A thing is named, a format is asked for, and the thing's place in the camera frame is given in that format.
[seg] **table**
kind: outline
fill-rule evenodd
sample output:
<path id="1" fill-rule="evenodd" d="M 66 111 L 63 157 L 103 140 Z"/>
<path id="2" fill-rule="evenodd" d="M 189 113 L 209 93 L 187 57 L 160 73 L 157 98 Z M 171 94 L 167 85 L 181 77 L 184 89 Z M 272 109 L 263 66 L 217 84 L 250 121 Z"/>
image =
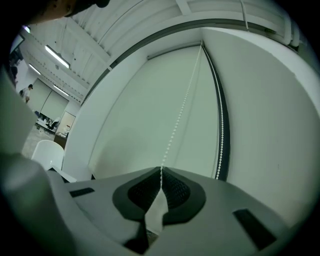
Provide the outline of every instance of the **table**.
<path id="1" fill-rule="evenodd" d="M 46 122 L 41 120 L 40 118 L 38 118 L 38 120 L 36 121 L 35 125 L 37 126 L 42 126 L 43 128 L 47 129 L 50 133 L 55 133 L 57 131 L 57 128 L 54 127 L 53 130 L 49 130 L 48 126 L 46 125 Z"/>

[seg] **white roller blind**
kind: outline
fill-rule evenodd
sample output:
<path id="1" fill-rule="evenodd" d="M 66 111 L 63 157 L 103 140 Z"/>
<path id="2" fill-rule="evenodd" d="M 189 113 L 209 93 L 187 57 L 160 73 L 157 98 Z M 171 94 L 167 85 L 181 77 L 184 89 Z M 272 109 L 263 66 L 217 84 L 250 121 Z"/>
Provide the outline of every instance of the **white roller blind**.
<path id="1" fill-rule="evenodd" d="M 52 120 L 60 118 L 68 102 L 67 99 L 52 91 L 44 103 L 41 113 Z"/>
<path id="2" fill-rule="evenodd" d="M 35 80 L 33 89 L 30 91 L 30 100 L 28 102 L 30 109 L 40 113 L 51 91 L 52 90 L 42 81 L 39 79 Z"/>

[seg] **white wall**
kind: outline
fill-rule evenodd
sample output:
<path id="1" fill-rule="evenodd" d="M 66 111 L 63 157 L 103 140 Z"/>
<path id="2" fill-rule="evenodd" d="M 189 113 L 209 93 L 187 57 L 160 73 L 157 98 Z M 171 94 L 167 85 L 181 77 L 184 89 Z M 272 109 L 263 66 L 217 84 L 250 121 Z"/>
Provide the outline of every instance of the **white wall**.
<path id="1" fill-rule="evenodd" d="M 33 89 L 30 91 L 30 100 L 27 106 L 34 112 L 41 112 L 52 90 L 41 80 L 37 79 L 33 83 Z"/>
<path id="2" fill-rule="evenodd" d="M 70 100 L 70 101 L 68 102 L 68 104 L 66 105 L 64 111 L 66 111 L 66 112 L 68 112 L 68 113 L 70 113 L 71 115 L 73 115 L 73 116 L 76 117 L 77 114 L 78 114 L 78 112 L 79 112 L 79 110 L 80 110 L 80 108 L 81 108 L 80 104 L 77 104 L 76 102 Z"/>
<path id="3" fill-rule="evenodd" d="M 200 46 L 149 60 L 110 111 L 89 163 L 96 178 L 160 166 L 183 104 Z M 211 177 L 218 150 L 214 79 L 201 50 L 166 167 Z"/>
<path id="4" fill-rule="evenodd" d="M 22 89 L 28 87 L 29 85 L 33 85 L 37 80 L 38 75 L 34 72 L 29 65 L 24 60 L 21 60 L 19 65 L 17 66 L 18 74 L 16 75 L 16 86 L 15 90 L 20 92 Z"/>
<path id="5" fill-rule="evenodd" d="M 320 79 L 297 54 L 266 37 L 202 29 L 230 121 L 227 181 L 291 226 L 319 187 Z"/>
<path id="6" fill-rule="evenodd" d="M 130 55 L 100 82 L 84 103 L 66 143 L 64 172 L 78 181 L 90 180 L 88 164 L 102 125 L 122 90 L 146 61 L 147 56 L 141 51 Z"/>

